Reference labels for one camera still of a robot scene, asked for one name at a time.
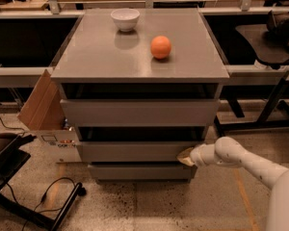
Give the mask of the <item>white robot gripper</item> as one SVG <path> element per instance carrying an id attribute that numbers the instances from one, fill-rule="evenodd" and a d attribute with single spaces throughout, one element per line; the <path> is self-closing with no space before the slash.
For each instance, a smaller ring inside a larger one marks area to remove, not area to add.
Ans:
<path id="1" fill-rule="evenodd" d="M 181 151 L 176 159 L 188 167 L 196 165 L 204 167 L 214 165 L 217 162 L 214 144 L 202 144 L 195 148 L 189 147 Z"/>

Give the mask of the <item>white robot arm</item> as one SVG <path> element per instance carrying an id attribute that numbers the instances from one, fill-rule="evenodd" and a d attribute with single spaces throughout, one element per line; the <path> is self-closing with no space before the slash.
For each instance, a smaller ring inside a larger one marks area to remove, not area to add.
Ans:
<path id="1" fill-rule="evenodd" d="M 271 190 L 266 231 L 289 231 L 289 168 L 246 150 L 230 137 L 221 137 L 212 144 L 189 147 L 177 155 L 188 167 L 216 165 L 241 167 Z"/>

